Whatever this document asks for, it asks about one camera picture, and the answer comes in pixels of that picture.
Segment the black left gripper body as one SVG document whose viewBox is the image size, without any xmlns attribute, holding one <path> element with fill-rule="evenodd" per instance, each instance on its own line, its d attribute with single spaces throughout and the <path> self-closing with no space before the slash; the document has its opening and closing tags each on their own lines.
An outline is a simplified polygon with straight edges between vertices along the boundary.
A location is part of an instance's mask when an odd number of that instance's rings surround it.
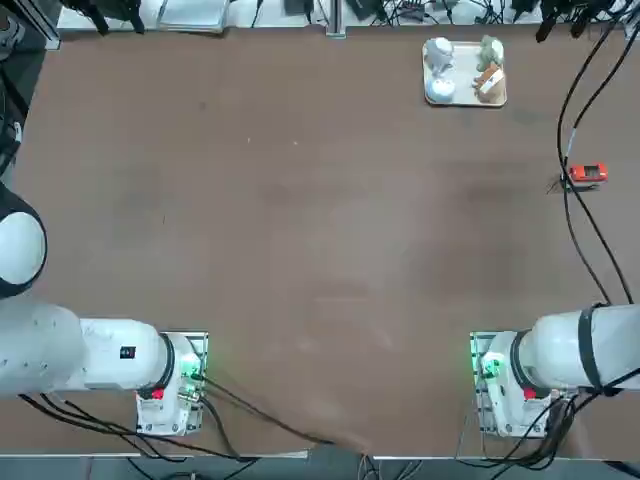
<svg viewBox="0 0 640 480">
<path fill-rule="evenodd" d="M 140 0 L 64 0 L 62 5 L 88 14 L 95 8 L 101 14 L 138 14 L 140 12 Z"/>
</svg>

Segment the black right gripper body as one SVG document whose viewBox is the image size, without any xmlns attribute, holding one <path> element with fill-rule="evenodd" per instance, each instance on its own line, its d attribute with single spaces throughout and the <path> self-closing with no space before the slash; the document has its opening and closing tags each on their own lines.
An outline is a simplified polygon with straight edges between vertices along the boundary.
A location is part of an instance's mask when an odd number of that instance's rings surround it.
<svg viewBox="0 0 640 480">
<path fill-rule="evenodd" d="M 580 17 L 591 20 L 607 9 L 608 2 L 600 0 L 543 0 L 542 18 L 567 16 L 571 21 Z"/>
</svg>

